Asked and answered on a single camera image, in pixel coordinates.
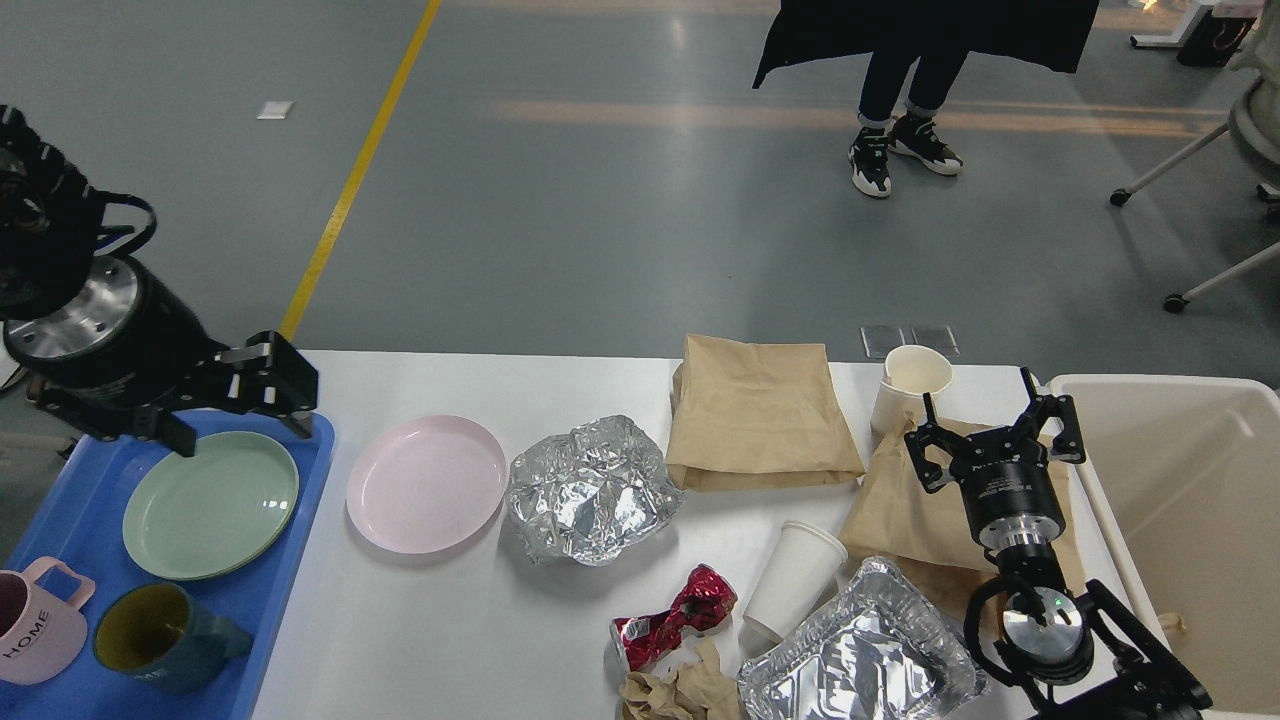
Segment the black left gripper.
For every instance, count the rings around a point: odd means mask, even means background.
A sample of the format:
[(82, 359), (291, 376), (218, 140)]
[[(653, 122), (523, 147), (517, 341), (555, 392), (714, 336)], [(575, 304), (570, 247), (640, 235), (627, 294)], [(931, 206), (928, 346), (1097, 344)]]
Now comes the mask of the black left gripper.
[(173, 410), (210, 361), (227, 377), (216, 407), (314, 433), (319, 373), (288, 338), (262, 331), (228, 348), (133, 258), (96, 256), (78, 295), (3, 332), (10, 356), (45, 380), (38, 406), (102, 442), (129, 436), (193, 457), (197, 433)]

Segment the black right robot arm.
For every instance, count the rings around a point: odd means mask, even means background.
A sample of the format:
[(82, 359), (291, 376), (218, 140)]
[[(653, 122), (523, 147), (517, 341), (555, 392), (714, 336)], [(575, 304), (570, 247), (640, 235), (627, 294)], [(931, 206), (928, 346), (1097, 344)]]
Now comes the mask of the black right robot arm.
[(1027, 409), (968, 436), (943, 427), (931, 395), (904, 436), (927, 493), (957, 484), (973, 541), (996, 577), (970, 597), (965, 646), (995, 680), (1025, 692), (1038, 719), (1198, 719), (1212, 700), (1199, 679), (1103, 583), (1074, 594), (1053, 550), (1068, 529), (1050, 478), (1080, 464), (1074, 400), (1044, 395), (1021, 372)]

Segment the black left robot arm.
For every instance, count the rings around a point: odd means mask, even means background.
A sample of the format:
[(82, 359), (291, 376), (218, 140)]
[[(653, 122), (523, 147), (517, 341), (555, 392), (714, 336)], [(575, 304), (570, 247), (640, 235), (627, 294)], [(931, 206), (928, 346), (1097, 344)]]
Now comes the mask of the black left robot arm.
[(184, 457), (188, 409), (257, 414), (307, 439), (319, 374), (280, 333), (214, 340), (137, 258), (150, 202), (95, 188), (14, 106), (1, 127), (1, 314), (6, 352), (41, 380), (35, 405), (100, 441)]

